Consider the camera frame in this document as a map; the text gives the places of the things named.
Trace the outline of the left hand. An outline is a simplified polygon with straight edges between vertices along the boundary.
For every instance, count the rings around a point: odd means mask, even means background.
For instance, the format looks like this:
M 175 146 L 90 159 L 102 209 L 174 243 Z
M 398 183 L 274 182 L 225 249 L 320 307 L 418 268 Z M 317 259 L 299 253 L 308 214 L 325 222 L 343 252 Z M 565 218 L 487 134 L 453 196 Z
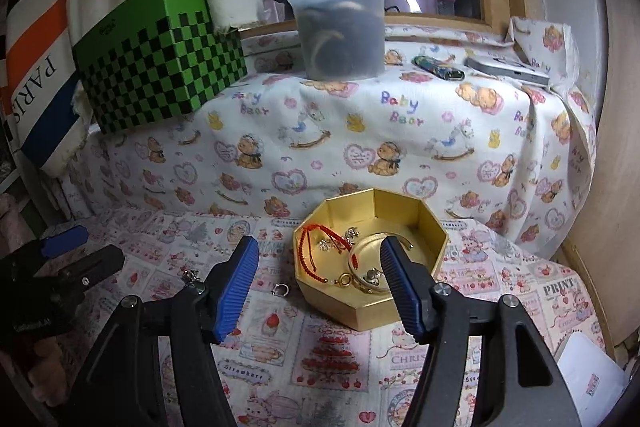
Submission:
M 40 403 L 56 407 L 66 397 L 66 373 L 62 351 L 55 337 L 38 341 L 34 346 L 37 364 L 28 372 L 32 395 Z

